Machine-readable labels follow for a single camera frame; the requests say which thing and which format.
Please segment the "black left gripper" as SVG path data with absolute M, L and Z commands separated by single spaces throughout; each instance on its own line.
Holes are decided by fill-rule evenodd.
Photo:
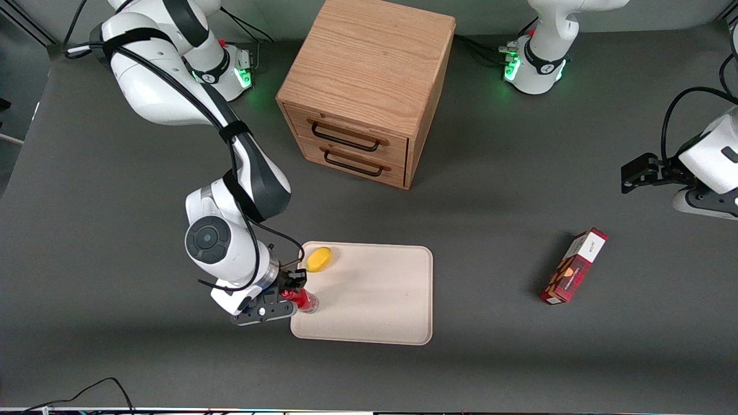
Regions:
M 620 168 L 620 192 L 628 194 L 638 187 L 679 184 L 696 187 L 696 177 L 678 157 L 659 160 L 654 153 L 643 153 Z

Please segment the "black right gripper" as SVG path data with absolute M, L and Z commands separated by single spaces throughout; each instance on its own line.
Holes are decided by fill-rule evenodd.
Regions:
M 307 283 L 307 270 L 279 270 L 276 279 L 277 289 L 280 292 L 280 296 L 292 302 L 293 305 L 297 305 L 297 292 L 298 289 L 303 289 Z

